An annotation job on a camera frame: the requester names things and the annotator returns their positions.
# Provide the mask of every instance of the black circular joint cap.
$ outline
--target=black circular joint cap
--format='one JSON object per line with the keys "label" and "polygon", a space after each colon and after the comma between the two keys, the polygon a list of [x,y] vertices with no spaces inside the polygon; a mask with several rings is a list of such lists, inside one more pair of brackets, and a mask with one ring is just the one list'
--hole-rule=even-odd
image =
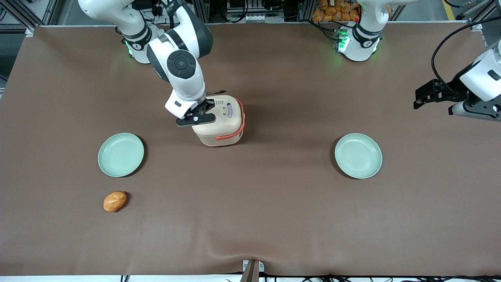
{"label": "black circular joint cap", "polygon": [[190,78],[195,73],[195,57],[186,50],[176,50],[167,58],[167,68],[179,78]]}
{"label": "black circular joint cap", "polygon": [[188,64],[188,59],[186,59],[185,57],[179,56],[174,59],[174,66],[180,70],[187,68]]}

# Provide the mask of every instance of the green led light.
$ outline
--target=green led light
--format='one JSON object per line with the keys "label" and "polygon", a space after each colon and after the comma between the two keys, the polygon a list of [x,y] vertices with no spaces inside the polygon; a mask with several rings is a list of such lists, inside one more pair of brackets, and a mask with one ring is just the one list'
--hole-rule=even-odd
{"label": "green led light", "polygon": [[127,46],[127,49],[129,49],[129,54],[132,56],[132,51],[130,50],[129,43],[125,41],[125,45]]}
{"label": "green led light", "polygon": [[345,52],[346,51],[346,47],[348,47],[348,43],[350,43],[350,37],[345,36],[345,38],[341,42],[339,42],[338,51],[339,52]]}

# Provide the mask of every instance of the orange handle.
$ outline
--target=orange handle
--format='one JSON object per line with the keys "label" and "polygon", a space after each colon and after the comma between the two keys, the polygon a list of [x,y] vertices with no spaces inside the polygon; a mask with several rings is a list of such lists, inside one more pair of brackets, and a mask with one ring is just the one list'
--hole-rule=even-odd
{"label": "orange handle", "polygon": [[242,125],[240,126],[240,128],[235,131],[235,133],[232,133],[230,135],[223,135],[223,136],[218,136],[216,137],[216,140],[226,140],[226,139],[230,139],[230,138],[233,138],[237,135],[240,134],[240,132],[242,132],[243,128],[245,127],[245,114],[243,112],[243,104],[242,102],[240,102],[240,100],[238,100],[237,98],[235,98],[235,100],[238,102],[238,104],[240,105],[240,110],[242,112]]}

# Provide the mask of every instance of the beige rice cooker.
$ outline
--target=beige rice cooker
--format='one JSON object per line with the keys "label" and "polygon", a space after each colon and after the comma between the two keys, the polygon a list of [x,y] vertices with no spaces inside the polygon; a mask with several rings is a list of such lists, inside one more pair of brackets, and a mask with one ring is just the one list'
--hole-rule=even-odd
{"label": "beige rice cooker", "polygon": [[191,128],[207,146],[227,146],[240,140],[245,127],[245,114],[240,100],[228,95],[208,96],[214,108],[207,111],[216,116],[215,122],[194,125]]}

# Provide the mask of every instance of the black bracket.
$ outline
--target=black bracket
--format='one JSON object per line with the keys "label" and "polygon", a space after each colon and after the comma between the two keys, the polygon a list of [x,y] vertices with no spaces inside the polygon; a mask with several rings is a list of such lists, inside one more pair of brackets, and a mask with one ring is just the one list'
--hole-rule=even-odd
{"label": "black bracket", "polygon": [[176,125],[183,127],[215,122],[216,116],[213,113],[207,113],[208,110],[214,107],[214,100],[205,99],[195,109],[187,113],[184,119],[177,118]]}
{"label": "black bracket", "polygon": [[422,105],[430,102],[461,102],[468,99],[468,93],[454,94],[448,90],[438,79],[432,79],[423,86],[416,89],[416,100],[414,109],[419,109]]}
{"label": "black bracket", "polygon": [[[452,107],[449,107],[449,115],[453,115]],[[463,103],[462,108],[465,112],[472,113],[477,117],[488,119],[500,119],[501,113],[501,96],[498,96],[491,101],[484,102],[475,95]]]}

